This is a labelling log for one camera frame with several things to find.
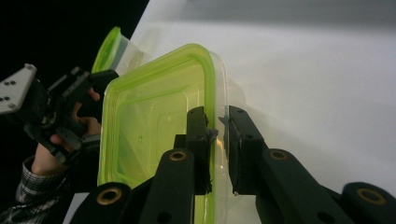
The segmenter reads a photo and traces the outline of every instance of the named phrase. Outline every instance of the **green plastic lid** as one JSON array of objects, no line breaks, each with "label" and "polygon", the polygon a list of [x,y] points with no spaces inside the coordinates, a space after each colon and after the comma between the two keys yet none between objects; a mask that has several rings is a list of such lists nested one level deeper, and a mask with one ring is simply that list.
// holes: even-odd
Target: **green plastic lid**
[{"label": "green plastic lid", "polygon": [[[207,49],[188,44],[111,81],[103,105],[98,185],[135,188],[153,177],[175,135],[186,133],[190,109],[203,106],[208,128],[215,128],[216,71]],[[195,223],[210,223],[213,206],[213,193],[196,196]]]},{"label": "green plastic lid", "polygon": [[95,62],[93,63],[92,73],[102,72],[110,69],[117,56],[122,34],[120,27],[116,26],[108,33],[102,46],[96,55]]}]

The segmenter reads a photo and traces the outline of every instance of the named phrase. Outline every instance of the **sleeve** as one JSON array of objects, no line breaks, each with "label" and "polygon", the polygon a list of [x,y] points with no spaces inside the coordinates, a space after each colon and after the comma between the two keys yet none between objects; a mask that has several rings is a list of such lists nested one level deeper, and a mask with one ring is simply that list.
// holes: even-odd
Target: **sleeve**
[{"label": "sleeve", "polygon": [[62,223],[73,197],[70,171],[59,175],[33,174],[34,157],[23,163],[16,203],[0,215],[1,223]]}]

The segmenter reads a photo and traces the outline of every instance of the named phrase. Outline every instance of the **transparent container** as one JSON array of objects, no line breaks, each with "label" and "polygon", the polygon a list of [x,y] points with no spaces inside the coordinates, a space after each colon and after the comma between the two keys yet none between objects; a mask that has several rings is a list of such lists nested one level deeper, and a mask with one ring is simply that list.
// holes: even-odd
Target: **transparent container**
[{"label": "transparent container", "polygon": [[113,69],[121,76],[140,66],[143,56],[143,51],[122,35],[120,27],[115,26],[98,50],[92,73]]},{"label": "transparent container", "polygon": [[186,133],[187,112],[203,106],[208,128],[219,134],[211,150],[213,191],[195,197],[194,221],[221,222],[229,178],[227,133],[220,118],[228,118],[227,102],[225,66],[219,56],[197,44],[114,79],[104,99],[98,185],[114,181],[134,188],[153,177],[162,154],[173,148],[175,135]]}]

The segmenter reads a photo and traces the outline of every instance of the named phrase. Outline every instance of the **black background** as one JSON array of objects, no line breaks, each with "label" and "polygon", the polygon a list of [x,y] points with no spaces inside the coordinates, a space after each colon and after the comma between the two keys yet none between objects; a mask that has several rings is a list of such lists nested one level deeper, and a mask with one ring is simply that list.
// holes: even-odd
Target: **black background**
[{"label": "black background", "polygon": [[[107,33],[119,26],[130,38],[149,0],[5,1],[0,6],[0,80],[25,63],[48,87],[75,66],[91,71]],[[21,163],[35,154],[36,142],[23,129],[0,117],[0,208],[12,202],[21,178]],[[85,172],[95,185],[97,158]]]}]

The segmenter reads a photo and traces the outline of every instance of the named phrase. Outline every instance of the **white table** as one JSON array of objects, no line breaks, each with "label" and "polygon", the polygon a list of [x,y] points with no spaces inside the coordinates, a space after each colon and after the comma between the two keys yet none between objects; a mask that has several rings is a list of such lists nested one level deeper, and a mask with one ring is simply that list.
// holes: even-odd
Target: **white table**
[{"label": "white table", "polygon": [[[151,0],[131,41],[144,63],[188,43],[217,53],[230,105],[269,147],[337,192],[396,195],[395,1]],[[254,197],[236,198],[225,223],[260,223]]]}]

